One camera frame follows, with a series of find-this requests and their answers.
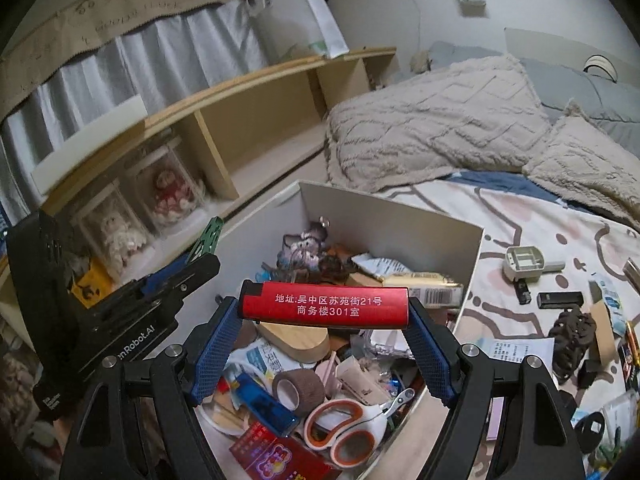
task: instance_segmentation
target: shopping bag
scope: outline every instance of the shopping bag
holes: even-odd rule
[[[349,51],[324,0],[247,0],[272,63]]]

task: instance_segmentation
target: curtain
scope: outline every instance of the curtain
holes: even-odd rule
[[[151,115],[268,65],[243,0],[159,18],[76,56],[0,126],[0,202],[10,221],[44,201],[31,171],[87,123],[140,94]]]

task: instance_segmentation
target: green plastic object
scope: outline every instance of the green plastic object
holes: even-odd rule
[[[209,224],[207,224],[207,227],[205,227],[189,253],[187,265],[189,265],[193,260],[201,257],[204,253],[215,254],[218,239],[220,238],[220,233],[222,232],[222,226],[224,224],[225,223],[222,218],[219,216],[214,216],[209,220]]]

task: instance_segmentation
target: blue gripper pad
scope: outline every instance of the blue gripper pad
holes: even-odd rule
[[[451,386],[449,363],[411,305],[409,326],[402,332],[414,354],[429,393],[432,397],[440,399],[448,408],[451,407],[457,399],[457,394]]]
[[[233,300],[196,362],[193,387],[190,391],[191,402],[201,404],[203,399],[215,391],[241,326],[238,300]]]

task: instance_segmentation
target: blue bedsheet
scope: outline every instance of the blue bedsheet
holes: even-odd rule
[[[496,191],[506,191],[518,195],[532,196],[547,202],[556,202],[566,205],[570,209],[583,211],[585,213],[597,214],[580,203],[563,200],[558,195],[543,189],[538,184],[534,184],[527,177],[518,173],[507,173],[506,171],[457,171],[444,176],[441,180],[468,184],[469,186],[493,189]]]

